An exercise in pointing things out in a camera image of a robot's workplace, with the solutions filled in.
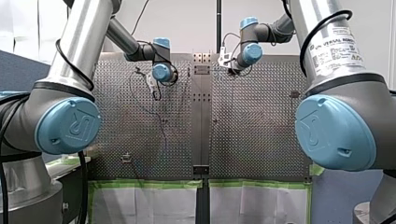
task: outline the white wall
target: white wall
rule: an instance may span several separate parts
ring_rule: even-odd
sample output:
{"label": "white wall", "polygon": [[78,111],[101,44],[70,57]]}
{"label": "white wall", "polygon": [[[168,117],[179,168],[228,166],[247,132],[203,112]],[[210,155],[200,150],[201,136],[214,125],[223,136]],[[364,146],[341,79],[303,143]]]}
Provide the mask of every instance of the white wall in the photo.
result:
{"label": "white wall", "polygon": [[[118,20],[131,31],[146,0],[124,0]],[[150,0],[134,38],[171,39],[172,52],[216,51],[216,0]],[[106,51],[112,51],[108,42]]]}
{"label": "white wall", "polygon": [[[24,4],[19,4],[22,8],[18,10],[13,8],[17,5],[14,3],[24,1],[0,0],[0,14],[2,15],[0,17],[2,19],[0,21],[0,49],[12,43],[10,38],[14,38],[17,40],[14,48],[16,53],[20,49],[20,55],[29,57],[32,54],[35,55],[32,59],[49,63],[51,55],[55,52],[54,41],[62,33],[62,29],[59,28],[64,26],[63,1],[29,0],[33,3],[33,5],[30,4],[32,6],[29,10],[22,10],[25,8]],[[396,59],[396,18],[393,14],[396,12],[396,6],[393,0],[340,1],[344,8],[354,12],[350,25],[366,61],[366,67],[383,75],[388,84],[396,88],[396,78],[393,75]],[[123,0],[117,17],[129,31],[134,29],[136,19],[145,2],[146,0]],[[50,13],[54,11],[54,6],[62,13]],[[39,20],[36,19],[35,13],[27,13],[33,10],[38,12]],[[280,0],[223,0],[222,11],[224,35],[228,32],[238,34],[239,22],[247,16],[258,17],[260,22],[272,23],[284,13]],[[28,21],[40,21],[40,23],[34,23],[36,28],[32,29],[33,26]],[[23,27],[26,28],[25,32],[20,32]],[[39,33],[42,35],[39,42],[31,41],[33,44],[29,42],[23,45],[23,48],[19,48],[20,41],[26,42],[26,36],[32,39]],[[157,36],[171,38],[172,52],[216,51],[216,0],[150,0],[134,37],[152,41]],[[237,44],[237,39],[230,36],[226,44],[228,50],[231,51]],[[32,47],[36,45],[38,45],[39,52],[27,54],[28,47],[30,47],[29,50],[33,50]],[[270,44],[263,44],[263,46],[266,54],[299,54],[297,38],[293,38],[289,44],[276,47]],[[119,49],[107,40],[104,51],[119,51]]]}
{"label": "white wall", "polygon": [[[384,76],[389,84],[392,39],[393,0],[340,0],[344,8],[351,9],[354,17],[350,25],[357,38],[366,67]],[[134,24],[146,0],[123,2],[117,15],[128,30]],[[239,22],[255,16],[260,22],[277,20],[283,13],[280,0],[223,0],[223,35],[239,33]],[[150,0],[134,35],[136,39],[151,40],[156,36],[171,38],[173,52],[216,51],[216,0]],[[227,48],[232,50],[237,39],[230,36]],[[289,44],[272,47],[264,45],[266,54],[299,54],[297,38]],[[106,50],[118,50],[106,44]]]}

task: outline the metal bracket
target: metal bracket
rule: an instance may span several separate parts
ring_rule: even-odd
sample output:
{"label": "metal bracket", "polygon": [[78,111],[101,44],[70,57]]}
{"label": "metal bracket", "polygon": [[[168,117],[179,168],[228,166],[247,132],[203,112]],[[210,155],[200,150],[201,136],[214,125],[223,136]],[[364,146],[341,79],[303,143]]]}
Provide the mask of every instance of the metal bracket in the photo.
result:
{"label": "metal bracket", "polygon": [[194,175],[209,175],[208,165],[194,165],[193,166]]}
{"label": "metal bracket", "polygon": [[195,75],[210,75],[210,66],[209,65],[195,65],[194,66],[194,74]]}
{"label": "metal bracket", "polygon": [[121,156],[122,163],[132,163],[132,155],[127,152],[125,155]]}

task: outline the logo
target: logo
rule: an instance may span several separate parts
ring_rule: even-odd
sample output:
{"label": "logo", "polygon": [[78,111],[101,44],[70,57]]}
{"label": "logo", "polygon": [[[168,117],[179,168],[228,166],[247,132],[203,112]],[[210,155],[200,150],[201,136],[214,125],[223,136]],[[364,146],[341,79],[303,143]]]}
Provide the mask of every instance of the logo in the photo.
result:
{"label": "logo", "polygon": [[76,110],[72,115],[73,123],[69,127],[69,134],[66,137],[86,142],[89,140],[95,116]]}
{"label": "logo", "polygon": [[311,114],[300,121],[299,135],[308,147],[309,151],[315,151],[326,147],[326,136],[323,131],[320,118]]}

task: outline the metal clip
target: metal clip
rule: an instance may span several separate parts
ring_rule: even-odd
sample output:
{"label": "metal clip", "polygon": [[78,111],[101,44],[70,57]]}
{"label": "metal clip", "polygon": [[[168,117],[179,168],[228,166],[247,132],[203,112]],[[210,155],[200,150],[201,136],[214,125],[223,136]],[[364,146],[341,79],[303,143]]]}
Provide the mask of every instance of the metal clip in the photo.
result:
{"label": "metal clip", "polygon": [[129,152],[127,152],[125,155],[122,155],[121,162],[122,163],[132,163],[132,155],[129,154]]}

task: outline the cable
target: cable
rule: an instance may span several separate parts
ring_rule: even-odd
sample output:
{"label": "cable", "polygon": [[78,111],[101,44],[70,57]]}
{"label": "cable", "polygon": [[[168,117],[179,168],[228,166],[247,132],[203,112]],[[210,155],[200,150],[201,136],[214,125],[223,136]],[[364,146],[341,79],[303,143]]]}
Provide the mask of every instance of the cable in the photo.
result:
{"label": "cable", "polygon": [[309,43],[311,42],[312,38],[314,38],[314,36],[322,29],[322,26],[326,22],[332,20],[335,17],[345,15],[345,14],[347,14],[347,18],[346,18],[347,20],[352,18],[353,13],[350,10],[341,10],[341,11],[335,12],[331,16],[328,16],[325,19],[323,19],[322,21],[320,21],[318,23],[318,25],[315,26],[315,28],[306,37],[303,45],[301,46],[301,53],[300,53],[300,67],[301,67],[301,70],[303,71],[305,76],[306,76],[306,70],[305,70],[305,66],[304,66],[304,56],[305,56],[306,50],[308,49]]}
{"label": "cable", "polygon": [[166,87],[171,87],[171,86],[175,85],[176,82],[177,82],[177,80],[178,80],[178,70],[177,70],[177,68],[172,64],[172,62],[169,61],[169,60],[167,60],[165,57],[163,57],[163,56],[155,49],[155,47],[154,47],[150,42],[143,41],[143,40],[137,40],[137,42],[138,42],[138,43],[144,43],[144,44],[149,45],[149,46],[151,47],[152,51],[154,51],[154,54],[155,54],[155,55],[157,55],[158,57],[162,58],[162,59],[164,60],[165,63],[169,63],[169,64],[175,69],[174,73],[176,73],[177,78],[176,78],[173,82],[171,82],[170,85],[164,85],[162,82],[160,82],[163,86],[166,86]]}
{"label": "cable", "polygon": [[288,3],[286,2],[286,0],[282,0],[282,2],[283,2],[283,8],[285,9],[286,15],[288,15],[288,17],[292,19],[291,13],[288,8]]}
{"label": "cable", "polygon": [[82,197],[81,197],[81,208],[78,215],[78,224],[85,224],[88,213],[88,171],[87,163],[85,162],[84,152],[78,153],[79,163],[81,165],[81,177],[82,177]]}
{"label": "cable", "polygon": [[391,217],[388,217],[380,224],[391,224],[392,222],[396,221],[396,214],[393,214]]}
{"label": "cable", "polygon": [[70,66],[70,68],[73,70],[73,72],[77,73],[82,79],[84,79],[84,81],[86,81],[88,84],[90,84],[89,90],[93,91],[93,89],[95,88],[92,80],[90,78],[88,78],[83,72],[81,72],[81,70],[79,70],[79,68],[77,68],[75,65],[73,65],[72,63],[70,63],[70,61],[67,59],[66,55],[64,55],[64,52],[61,49],[61,39],[58,39],[55,43],[55,47],[58,50],[59,54],[62,56],[62,58],[64,59],[64,61]]}
{"label": "cable", "polygon": [[227,36],[229,36],[229,35],[233,35],[233,36],[235,36],[235,37],[237,37],[237,38],[241,38],[241,36],[239,36],[239,35],[236,35],[236,34],[234,34],[234,33],[227,33],[224,37],[223,37],[223,41],[222,41],[222,46],[224,46],[225,45],[225,40],[227,39]]}
{"label": "cable", "polygon": [[233,69],[233,64],[232,64],[232,61],[236,61],[236,58],[234,57],[235,52],[236,52],[236,50],[238,49],[238,47],[239,47],[240,45],[242,45],[242,44],[244,44],[244,43],[243,43],[243,42],[242,42],[242,43],[239,42],[239,43],[236,45],[235,49],[233,49],[233,53],[231,54],[231,60],[228,61],[228,62],[226,62],[226,63],[230,63],[230,64],[231,64],[231,70],[233,71],[234,74],[236,74],[236,75],[239,76],[239,77],[246,77],[246,76],[249,75],[249,74],[251,73],[251,71],[253,70],[253,65],[250,66],[250,70],[249,70],[246,74],[240,75],[240,72],[236,72],[236,71]]}
{"label": "cable", "polygon": [[149,0],[147,0],[146,3],[145,3],[145,5],[143,6],[143,9],[142,9],[142,11],[140,12],[139,17],[137,18],[136,24],[134,25],[134,30],[132,31],[131,35],[134,35],[134,32],[136,31],[136,28],[137,28],[137,24],[139,24],[140,19],[142,18],[143,13],[145,12],[146,6],[148,5],[148,3],[149,3]]}
{"label": "cable", "polygon": [[8,125],[12,121],[14,115],[17,113],[18,109],[20,106],[29,98],[28,94],[18,94],[15,96],[10,96],[6,99],[2,99],[0,101],[0,104],[4,104],[7,101],[10,101],[9,99],[13,99],[14,97],[18,97],[19,100],[13,104],[15,106],[12,108],[12,110],[9,112],[6,120],[4,121],[2,128],[0,129],[0,180],[1,180],[1,189],[2,189],[2,199],[3,199],[3,224],[8,224],[9,221],[9,212],[8,212],[8,189],[7,189],[7,179],[6,179],[6,173],[4,171],[4,166],[3,166],[3,160],[1,158],[2,156],[2,150],[1,150],[1,145],[3,143],[4,135],[6,133],[6,130],[8,128]]}
{"label": "cable", "polygon": [[165,150],[168,149],[168,139],[167,139],[167,137],[166,137],[165,130],[164,130],[164,128],[163,128],[163,119],[161,118],[161,115],[160,115],[159,113],[148,110],[147,108],[145,108],[145,107],[139,102],[139,99],[137,99],[137,97],[134,95],[134,91],[132,90],[132,76],[129,76],[129,90],[130,90],[130,92],[131,92],[131,94],[132,94],[132,97],[134,97],[134,100],[137,102],[137,104],[139,105],[139,107],[140,107],[142,110],[144,110],[144,111],[146,111],[147,113],[149,113],[150,115],[154,115],[154,116],[156,116],[156,117],[158,118],[158,121],[160,122],[160,129],[161,129],[161,132],[162,132],[162,134],[163,134],[163,140],[164,140],[164,142],[165,142]]}
{"label": "cable", "polygon": [[155,100],[155,101],[161,101],[161,99],[163,98],[163,94],[161,93],[161,88],[160,88],[160,86],[158,85],[158,80],[157,80],[157,90],[158,90],[158,93],[160,94],[160,96],[159,97],[157,97],[156,95],[155,95],[155,91],[152,93],[152,98]]}

